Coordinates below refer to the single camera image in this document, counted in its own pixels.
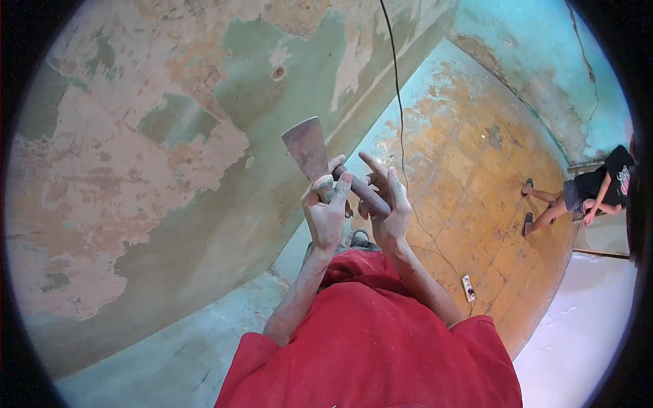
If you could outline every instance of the hole in wall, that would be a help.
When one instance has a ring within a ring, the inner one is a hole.
[[[281,80],[285,76],[285,68],[278,67],[272,73],[272,79],[275,81]]]

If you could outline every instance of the hand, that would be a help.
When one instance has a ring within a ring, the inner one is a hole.
[[[582,202],[582,212],[586,213],[587,210],[591,210],[592,207],[594,207],[594,202],[595,201],[596,200],[594,200],[593,198],[588,198],[587,200],[583,201]]]
[[[340,155],[328,164],[331,173],[334,168],[345,161]],[[342,241],[342,228],[345,224],[345,203],[351,190],[352,175],[345,172],[338,180],[330,204],[320,202],[319,195],[311,187],[302,197],[302,208],[313,238],[313,249],[321,250],[330,256]]]
[[[358,213],[364,219],[372,217],[372,234],[376,244],[387,255],[395,251],[406,240],[406,225],[411,214],[411,206],[406,197],[406,188],[397,176],[397,170],[387,170],[367,153],[360,152],[360,158],[372,169],[365,177],[368,185],[377,187],[378,195],[388,203],[392,212],[387,218],[381,218],[365,201],[358,203]]]
[[[593,222],[594,222],[594,213],[590,211],[587,213],[587,215],[583,217],[582,224],[585,226],[585,228],[587,228],[590,225],[592,225]]]

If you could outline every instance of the wooden handle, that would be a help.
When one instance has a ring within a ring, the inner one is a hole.
[[[333,178],[338,181],[340,176],[347,171],[347,168],[343,165],[336,167],[333,170]],[[390,206],[385,202],[376,191],[372,190],[370,186],[366,185],[358,177],[353,176],[351,180],[351,190],[356,194],[361,200],[366,201],[372,210],[380,217],[386,218],[390,215]]]
[[[333,198],[333,176],[327,174],[320,177],[311,188],[320,196],[321,202],[329,204]]]

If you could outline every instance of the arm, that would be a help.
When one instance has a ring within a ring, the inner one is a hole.
[[[328,164],[329,172],[344,162],[344,155],[331,160]],[[282,347],[288,344],[293,332],[310,310],[327,266],[342,241],[345,203],[351,190],[351,178],[349,172],[340,176],[328,205],[320,202],[319,196],[311,188],[302,197],[302,208],[313,239],[311,253],[295,283],[272,312],[263,329],[264,335]]]
[[[428,307],[444,323],[452,328],[464,320],[453,297],[426,272],[404,238],[395,251],[384,253],[399,273],[402,283],[422,305]]]
[[[390,204],[392,212],[389,217],[382,219],[372,213],[363,201],[358,204],[358,212],[365,219],[372,217],[374,240],[390,259],[408,291],[433,311],[448,328],[452,328],[462,321],[464,316],[451,295],[426,272],[406,242],[406,225],[412,209],[406,197],[406,188],[399,180],[396,169],[390,168],[388,171],[367,153],[361,152],[359,155],[373,171],[366,181],[379,189],[379,195]]]
[[[583,209],[583,211],[585,212],[585,211],[589,210],[590,208],[592,208],[592,207],[594,206],[594,202],[595,202],[595,201],[596,201],[596,200],[594,200],[593,198],[588,198],[587,200],[585,200],[585,201],[582,203],[582,209]],[[601,210],[601,211],[603,211],[603,212],[605,212],[605,213],[608,213],[608,214],[613,214],[613,215],[614,215],[614,214],[618,214],[619,211],[622,210],[622,208],[623,208],[623,207],[621,206],[621,204],[617,204],[617,205],[615,205],[615,206],[611,206],[611,205],[606,204],[606,203],[604,203],[604,202],[602,202],[601,204],[599,204],[599,210]]]
[[[324,251],[318,248],[311,251],[295,283],[272,312],[263,329],[264,335],[282,347],[288,344],[290,336],[311,308],[315,293],[334,253],[335,250]]]
[[[589,227],[594,221],[594,216],[596,215],[596,212],[599,210],[599,205],[601,205],[601,202],[603,202],[603,198],[605,197],[605,193],[607,193],[608,191],[608,187],[610,187],[611,181],[612,179],[610,177],[610,172],[605,172],[605,177],[601,182],[601,187],[599,188],[599,193],[596,195],[596,200],[594,200],[594,205],[592,206],[590,213],[585,215],[583,219],[583,224],[586,227]]]

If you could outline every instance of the child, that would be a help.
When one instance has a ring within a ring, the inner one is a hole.
[[[548,225],[567,211],[579,210],[585,214],[583,224],[589,227],[598,210],[616,214],[626,206],[628,185],[635,161],[624,146],[618,146],[606,158],[605,164],[593,172],[567,180],[557,194],[535,190],[533,179],[522,187],[522,196],[532,195],[549,203],[549,208],[533,222],[533,213],[526,214],[522,236],[532,234]]]

